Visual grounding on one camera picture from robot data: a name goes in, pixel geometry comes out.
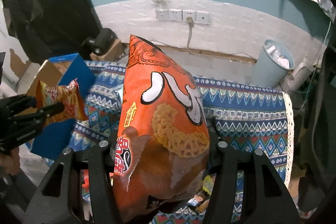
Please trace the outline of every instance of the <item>orange snack bag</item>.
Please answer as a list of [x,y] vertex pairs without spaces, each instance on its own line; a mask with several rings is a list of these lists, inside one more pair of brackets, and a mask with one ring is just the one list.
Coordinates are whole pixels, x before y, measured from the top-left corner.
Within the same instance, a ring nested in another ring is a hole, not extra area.
[[84,111],[84,102],[79,94],[79,87],[76,80],[71,81],[68,86],[59,85],[49,87],[46,83],[39,81],[36,87],[36,107],[52,105],[62,102],[64,111],[46,119],[45,126],[52,122],[62,122],[67,119],[78,119],[86,121],[89,118]]
[[123,222],[192,198],[208,154],[193,77],[151,42],[131,35],[113,178]]

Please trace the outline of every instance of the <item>blue box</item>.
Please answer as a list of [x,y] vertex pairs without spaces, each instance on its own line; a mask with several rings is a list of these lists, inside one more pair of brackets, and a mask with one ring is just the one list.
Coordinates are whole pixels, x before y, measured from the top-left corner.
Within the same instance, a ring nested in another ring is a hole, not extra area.
[[[82,57],[79,54],[53,57],[43,63],[27,94],[35,96],[38,80],[47,85],[56,86],[68,85],[74,79],[77,79],[80,95],[85,100],[95,82],[95,76]],[[43,129],[41,135],[26,143],[28,149],[41,157],[57,159],[61,151],[69,144],[74,122],[74,119],[69,119],[64,122],[51,123]]]

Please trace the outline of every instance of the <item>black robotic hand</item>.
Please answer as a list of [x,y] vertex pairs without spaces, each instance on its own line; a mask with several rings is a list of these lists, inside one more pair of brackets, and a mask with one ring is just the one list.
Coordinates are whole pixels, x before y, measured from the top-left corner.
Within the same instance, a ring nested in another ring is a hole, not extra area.
[[45,120],[64,110],[62,103],[56,103],[16,116],[30,107],[36,107],[36,98],[26,94],[0,100],[0,153],[9,155],[14,148],[41,134]]

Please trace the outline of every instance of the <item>cable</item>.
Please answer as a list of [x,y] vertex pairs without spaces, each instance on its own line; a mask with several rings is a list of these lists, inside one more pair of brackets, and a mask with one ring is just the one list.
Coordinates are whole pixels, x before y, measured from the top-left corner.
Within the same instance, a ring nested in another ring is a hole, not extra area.
[[126,52],[124,49],[124,52],[121,54],[121,56],[119,56],[119,58],[115,62],[118,62],[120,59],[124,58],[126,55],[129,55],[129,47],[127,48],[128,48],[128,52]]
[[319,63],[321,56],[323,56],[323,53],[324,53],[324,52],[323,52],[323,46],[324,46],[325,43],[326,43],[327,36],[328,36],[328,34],[329,34],[329,31],[330,31],[330,26],[331,26],[331,21],[329,22],[329,28],[328,28],[327,34],[325,35],[324,40],[323,40],[323,44],[321,45],[321,53],[320,53],[319,59],[318,59],[317,62],[316,62],[316,65]]
[[189,53],[194,54],[189,49],[189,44],[190,44],[190,41],[191,41],[191,36],[193,35],[194,21],[193,21],[192,17],[187,17],[186,21],[188,22],[188,25],[189,25],[189,36],[188,36],[188,41],[187,41],[187,50],[188,50]]
[[299,111],[300,111],[300,110],[303,108],[303,106],[306,104],[306,100],[307,100],[307,98],[308,98],[308,94],[309,94],[309,91],[310,91],[310,86],[311,86],[311,83],[312,83],[313,80],[314,80],[314,75],[315,75],[315,72],[316,72],[316,69],[317,69],[317,64],[319,63],[321,56],[323,56],[323,54],[324,54],[324,52],[323,52],[323,46],[325,45],[325,42],[326,42],[326,40],[327,40],[327,36],[328,36],[328,34],[329,34],[329,31],[330,31],[330,26],[331,26],[331,21],[329,22],[329,28],[328,28],[328,31],[327,31],[325,37],[324,37],[323,45],[322,45],[322,47],[321,47],[321,53],[320,53],[319,59],[317,60],[317,63],[316,63],[316,66],[315,66],[313,75],[312,75],[312,77],[311,77],[311,80],[310,80],[310,82],[309,82],[306,96],[304,97],[302,106],[300,107]]
[[[189,25],[189,35],[188,35],[188,41],[187,41],[187,50],[188,50],[188,52],[191,53],[191,54],[194,54],[194,55],[204,55],[204,54],[200,54],[200,53],[197,53],[197,52],[192,52],[190,50],[189,45],[190,45],[191,37],[193,35],[194,21],[193,21],[192,17],[187,17],[186,21],[187,21],[187,23]],[[166,45],[168,47],[172,47],[171,45],[168,45],[168,44],[166,44],[164,42],[161,42],[161,41],[153,40],[152,42],[158,42],[158,43],[161,43],[161,44]],[[246,56],[248,56],[248,57],[250,57],[250,58],[252,58],[252,59],[255,60],[255,58],[253,56],[251,56],[251,55],[249,55],[247,53],[244,53],[244,52],[235,52],[235,53],[226,53],[226,54],[228,54],[228,55],[244,54],[244,55],[246,55]]]

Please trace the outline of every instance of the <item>red snack package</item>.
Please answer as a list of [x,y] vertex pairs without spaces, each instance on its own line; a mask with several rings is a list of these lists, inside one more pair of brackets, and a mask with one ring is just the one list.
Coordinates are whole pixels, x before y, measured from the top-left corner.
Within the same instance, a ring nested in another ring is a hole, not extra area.
[[123,222],[192,198],[202,186],[208,148],[191,74],[131,35],[113,178]]
[[52,122],[62,122],[67,119],[86,121],[89,118],[84,111],[84,102],[79,94],[79,87],[76,80],[71,81],[68,86],[59,85],[49,87],[46,83],[39,81],[36,87],[36,107],[52,105],[62,102],[64,111],[46,119],[45,126]]

